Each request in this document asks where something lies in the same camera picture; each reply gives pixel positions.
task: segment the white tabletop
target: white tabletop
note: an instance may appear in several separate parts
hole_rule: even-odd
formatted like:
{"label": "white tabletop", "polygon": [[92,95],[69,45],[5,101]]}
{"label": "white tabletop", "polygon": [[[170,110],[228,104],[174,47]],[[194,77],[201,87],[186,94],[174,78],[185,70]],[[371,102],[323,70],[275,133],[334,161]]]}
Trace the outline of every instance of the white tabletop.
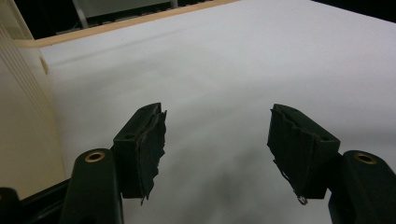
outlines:
{"label": "white tabletop", "polygon": [[150,199],[125,223],[332,223],[301,206],[266,146],[270,108],[303,111],[396,170],[396,24],[303,0],[240,2],[43,48],[64,166],[111,147],[143,105],[168,110]]}

